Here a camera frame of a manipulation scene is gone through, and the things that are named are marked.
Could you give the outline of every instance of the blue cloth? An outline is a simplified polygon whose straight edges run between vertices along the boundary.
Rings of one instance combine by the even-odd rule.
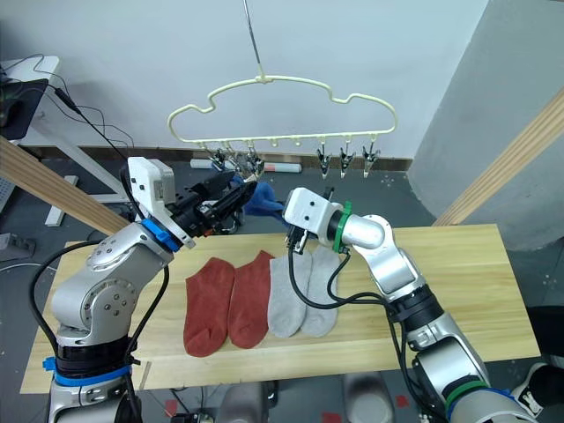
[[[250,216],[272,216],[287,225],[281,213],[284,205],[276,201],[274,189],[266,182],[259,182],[256,185],[255,193],[243,210]]]

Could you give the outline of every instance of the hanger hook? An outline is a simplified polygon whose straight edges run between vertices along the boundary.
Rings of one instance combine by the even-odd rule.
[[[247,24],[249,25],[250,40],[252,41],[253,49],[255,50],[256,64],[258,64],[260,79],[261,81],[266,82],[263,65],[261,64],[261,57],[260,55],[258,55],[258,48],[256,47],[255,35],[253,34],[253,26],[250,23],[250,13],[249,13],[249,7],[247,6],[247,0],[243,0],[243,6],[245,7],[245,16],[247,17]]]

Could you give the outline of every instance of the wooden plank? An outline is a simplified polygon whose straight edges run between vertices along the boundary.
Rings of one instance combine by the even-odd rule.
[[[129,224],[2,136],[0,176],[104,234],[114,234]]]
[[[542,153],[564,132],[564,88],[452,203],[433,226],[457,225]]]
[[[441,304],[484,360],[509,360],[539,355],[529,318],[501,237],[495,225],[415,227],[395,230],[398,245],[416,260]],[[184,352],[182,331],[186,315],[184,279],[213,256],[234,266],[252,261],[260,249],[274,256],[286,254],[283,234],[212,236],[183,249],[170,265],[170,285],[139,339],[136,358],[151,362],[144,388],[158,389],[206,384],[250,382],[313,375],[397,368],[383,310],[348,305],[338,311],[335,328],[312,338],[301,332],[289,339],[268,334],[255,348],[242,350],[227,340],[220,350],[202,359]],[[309,249],[315,242],[308,244]],[[78,271],[89,249],[63,257],[53,287]],[[142,292],[132,319],[139,323],[161,282],[159,275]],[[338,277],[339,295],[375,290],[362,258],[352,253]],[[53,289],[48,297],[50,304]],[[50,310],[44,314],[56,327]],[[21,392],[47,392],[38,366],[49,355],[38,332]]]

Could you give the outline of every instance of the green joint ring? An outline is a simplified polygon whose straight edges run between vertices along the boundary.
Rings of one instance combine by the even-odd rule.
[[[341,249],[341,238],[343,237],[343,231],[345,230],[345,223],[351,216],[352,210],[353,204],[350,201],[345,201],[345,208],[337,225],[337,231],[335,232],[335,241],[333,241],[333,251],[335,251],[336,253],[338,253]]]
[[[457,400],[466,391],[474,390],[476,388],[487,388],[487,384],[482,381],[467,382],[450,392],[450,395],[447,397],[447,401],[445,403],[445,410],[449,412],[450,406],[455,402],[455,400]]]

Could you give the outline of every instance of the wooden beam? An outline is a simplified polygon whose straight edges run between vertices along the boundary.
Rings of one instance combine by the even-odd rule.
[[[493,163],[433,223],[457,225],[509,182],[564,132],[564,88]]]
[[[129,224],[2,136],[0,176],[104,234]]]

